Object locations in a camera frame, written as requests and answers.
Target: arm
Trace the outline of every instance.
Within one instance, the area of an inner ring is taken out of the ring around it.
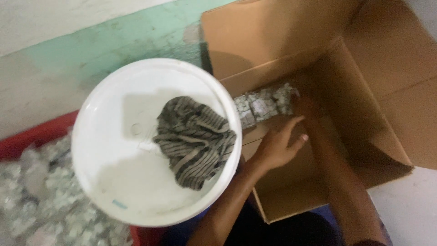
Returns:
[[[255,155],[235,175],[228,188],[211,206],[199,222],[187,245],[223,245],[231,232],[244,202],[257,181],[270,169],[280,167],[294,158],[308,136],[303,135],[292,146],[288,146],[291,131],[304,117],[290,120],[279,131],[269,131],[261,141]]]
[[[371,239],[386,243],[375,207],[361,180],[340,154],[317,117],[316,106],[308,99],[296,102],[306,116],[303,122],[317,164],[328,189],[328,202],[340,224],[347,245]]]

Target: dark fabric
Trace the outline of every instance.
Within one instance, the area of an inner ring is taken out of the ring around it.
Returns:
[[[338,244],[334,229],[318,214],[305,212],[267,225],[255,209],[245,204],[225,245],[337,246]]]
[[[228,120],[188,96],[165,104],[153,140],[170,159],[170,169],[182,187],[200,190],[226,163],[236,134]]]
[[[373,241],[373,240],[364,240],[358,243],[355,243],[353,246],[386,246],[385,244],[378,242],[378,241]]]

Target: cardboard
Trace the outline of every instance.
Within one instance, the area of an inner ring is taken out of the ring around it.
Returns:
[[[243,0],[201,18],[214,75],[235,97],[292,81],[366,187],[437,169],[437,44],[401,0]],[[247,160],[276,116],[243,132]],[[297,126],[292,138],[305,132]],[[266,223],[326,203],[307,144],[253,190]]]

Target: red plastic tray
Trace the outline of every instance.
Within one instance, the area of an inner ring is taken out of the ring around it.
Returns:
[[[68,134],[74,125],[77,113],[74,111],[47,121],[15,136],[0,141],[0,161],[16,159],[27,146],[35,143],[37,147]],[[131,225],[133,246],[157,246],[167,228],[144,228]]]

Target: striped cloth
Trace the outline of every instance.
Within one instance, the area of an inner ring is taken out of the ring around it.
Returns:
[[[226,163],[235,139],[227,119],[188,96],[165,104],[153,138],[170,159],[176,182],[193,190],[200,190]]]

